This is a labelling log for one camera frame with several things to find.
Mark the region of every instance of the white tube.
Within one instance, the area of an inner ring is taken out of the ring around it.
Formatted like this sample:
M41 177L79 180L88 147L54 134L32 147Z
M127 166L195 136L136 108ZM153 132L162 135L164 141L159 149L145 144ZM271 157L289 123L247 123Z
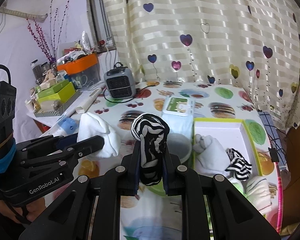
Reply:
M101 88L98 88L96 90L94 90L88 98L82 100L80 102L80 104L75 108L75 111L78 114L83 114L85 113L88 108L92 105L92 103L94 102L94 100L96 100L97 96L101 93Z

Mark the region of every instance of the wet wipes package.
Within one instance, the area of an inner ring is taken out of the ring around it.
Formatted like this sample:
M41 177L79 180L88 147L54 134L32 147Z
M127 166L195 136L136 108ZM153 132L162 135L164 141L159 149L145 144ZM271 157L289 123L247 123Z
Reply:
M162 119L169 125L170 133L180 133L192 138L195 100L182 96L167 97L162 108Z

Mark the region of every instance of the orange box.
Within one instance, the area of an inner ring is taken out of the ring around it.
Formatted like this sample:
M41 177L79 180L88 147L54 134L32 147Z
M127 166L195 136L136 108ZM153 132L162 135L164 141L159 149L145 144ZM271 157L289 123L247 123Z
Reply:
M97 63L98 63L98 57L96 54L92 53L73 62L68 62L63 65L59 65L57 66L57 69L58 71L65 70L68 75L72 75L72 74L80 73Z

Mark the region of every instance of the white wall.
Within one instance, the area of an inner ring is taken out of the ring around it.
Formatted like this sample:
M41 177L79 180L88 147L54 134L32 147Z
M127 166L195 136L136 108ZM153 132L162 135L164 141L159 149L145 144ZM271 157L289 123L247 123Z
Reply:
M51 0L8 0L7 8L31 14L46 14L50 11ZM60 18L67 0L54 0L53 9L59 7ZM78 40L83 30L88 32L91 39L90 28L87 18L86 0L70 0L68 20L63 28L61 42L72 42ZM40 24L45 32L50 32L50 16L43 24ZM105 62L106 54L99 57L102 69L109 68L110 54ZM29 98L29 90L35 86L34 75L30 63L38 59L40 63L47 61L44 54L38 48L31 34L27 30L25 19L6 16L6 25L0 34L0 64L7 66L11 72L12 85L17 88L16 117L14 119L14 136L17 142L29 140L40 136L40 131L33 120L26 116L24 101ZM6 80L6 74L0 70L0 80Z

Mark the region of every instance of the yellow box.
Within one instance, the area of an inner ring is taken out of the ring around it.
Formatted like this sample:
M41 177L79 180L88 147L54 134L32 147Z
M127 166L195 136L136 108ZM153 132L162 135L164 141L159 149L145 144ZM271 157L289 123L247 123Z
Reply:
M43 98L38 98L39 104L48 101L48 100L60 100L61 103L65 103L69 100L70 97L72 97L75 93L74 87L72 82L69 82L63 89L61 89L58 93L55 93L50 96L46 96Z

